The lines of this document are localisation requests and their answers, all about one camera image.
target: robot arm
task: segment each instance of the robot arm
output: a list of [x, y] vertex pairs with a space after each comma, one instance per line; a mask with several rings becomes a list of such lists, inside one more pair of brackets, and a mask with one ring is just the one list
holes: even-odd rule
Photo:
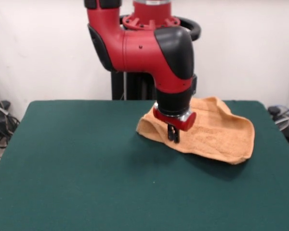
[[125, 30], [119, 24], [121, 0], [85, 0], [85, 6], [90, 35], [104, 68], [150, 73], [157, 92], [154, 116], [169, 125], [169, 139], [179, 142], [179, 130], [188, 131], [196, 119], [189, 111], [196, 91], [189, 33], [178, 26]]

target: orange towel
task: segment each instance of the orange towel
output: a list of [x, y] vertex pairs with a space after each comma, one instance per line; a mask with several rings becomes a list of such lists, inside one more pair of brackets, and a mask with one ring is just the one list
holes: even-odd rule
[[180, 143], [168, 140], [167, 125], [153, 116], [153, 108], [139, 121], [137, 132], [154, 141], [182, 152], [239, 164], [249, 159], [254, 147], [255, 130], [246, 118], [231, 113], [227, 105], [215, 97], [192, 98], [195, 124], [180, 131]]

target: green table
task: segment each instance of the green table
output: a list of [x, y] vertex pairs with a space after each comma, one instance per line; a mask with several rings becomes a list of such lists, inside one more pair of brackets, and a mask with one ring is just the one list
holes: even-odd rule
[[289, 145], [258, 102], [237, 166], [138, 135], [150, 101], [32, 103], [0, 161], [0, 231], [289, 231]]

